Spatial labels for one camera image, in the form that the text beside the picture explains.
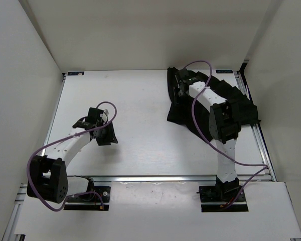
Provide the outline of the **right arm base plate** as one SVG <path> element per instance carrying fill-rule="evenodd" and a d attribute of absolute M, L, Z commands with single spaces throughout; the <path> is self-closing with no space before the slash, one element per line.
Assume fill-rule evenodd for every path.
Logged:
<path fill-rule="evenodd" d="M 239 186 L 238 190 L 222 196 L 216 190 L 216 186 L 199 186 L 197 194 L 200 195 L 201 212 L 248 212 L 249 209 L 244 191 L 241 191 L 235 199 L 240 188 L 241 186 Z"/>

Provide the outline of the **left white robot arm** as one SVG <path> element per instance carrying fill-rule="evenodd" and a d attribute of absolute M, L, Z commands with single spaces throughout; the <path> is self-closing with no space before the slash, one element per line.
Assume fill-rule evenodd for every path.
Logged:
<path fill-rule="evenodd" d="M 55 143 L 51 152 L 44 156 L 35 154 L 30 157 L 27 164 L 27 195 L 40 199 L 53 211 L 58 209 L 50 206 L 49 202 L 64 204 L 77 196 L 84 201 L 100 197 L 95 191 L 92 178 L 67 175 L 70 162 L 93 139 L 99 146 L 117 144 L 113 123 L 99 125 L 78 121 L 67 140 Z"/>

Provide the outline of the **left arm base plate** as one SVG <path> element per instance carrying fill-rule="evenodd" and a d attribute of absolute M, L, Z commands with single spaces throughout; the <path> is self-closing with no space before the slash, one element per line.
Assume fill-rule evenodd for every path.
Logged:
<path fill-rule="evenodd" d="M 94 191 L 96 194 L 85 194 L 74 196 L 67 200 L 64 210 L 71 211 L 109 211 L 110 186 L 96 186 L 90 184 L 88 191 Z"/>

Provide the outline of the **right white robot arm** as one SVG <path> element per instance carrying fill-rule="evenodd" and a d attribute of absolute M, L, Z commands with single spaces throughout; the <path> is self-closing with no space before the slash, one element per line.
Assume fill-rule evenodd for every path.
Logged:
<path fill-rule="evenodd" d="M 206 86 L 202 81 L 188 84 L 180 81 L 173 87 L 173 106 L 181 107 L 182 103 L 193 98 L 191 116 L 195 129 L 203 140 L 218 153 L 218 171 L 216 174 L 215 195 L 226 201 L 235 198 L 240 192 L 240 185 L 235 168 L 235 146 L 241 131 L 238 103 L 228 101 Z M 201 132 L 195 117 L 195 104 L 199 102 L 209 112 L 207 130 L 215 140 L 216 146 Z"/>

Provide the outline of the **black pleated skirt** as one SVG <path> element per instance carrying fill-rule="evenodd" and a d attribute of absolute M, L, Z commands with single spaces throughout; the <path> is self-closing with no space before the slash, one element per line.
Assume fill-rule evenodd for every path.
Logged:
<path fill-rule="evenodd" d="M 188 105 L 182 105 L 181 107 L 175 107 L 172 104 L 173 92 L 171 89 L 171 80 L 176 80 L 175 73 L 178 71 L 177 68 L 168 68 L 167 69 L 167 82 L 168 82 L 168 93 L 171 100 L 171 107 L 168 113 L 167 120 L 178 125 L 185 125 L 192 133 L 202 138 L 198 131 L 195 129 L 195 125 L 191 116 L 191 103 L 193 98 L 190 98 L 190 103 Z M 190 84 L 198 81 L 202 81 L 208 84 L 208 87 L 211 88 L 221 97 L 227 99 L 228 101 L 235 101 L 238 103 L 238 108 L 240 112 L 240 123 L 241 127 L 243 125 L 254 125 L 260 122 L 258 118 L 257 107 L 248 99 L 248 97 L 237 88 L 228 84 L 225 80 L 219 80 L 215 76 L 207 76 L 202 72 L 195 72 L 195 76 L 190 79 Z M 201 132 L 204 136 L 212 141 L 208 127 L 209 112 L 200 105 L 199 102 L 195 104 L 195 117 L 197 124 L 199 125 Z"/>

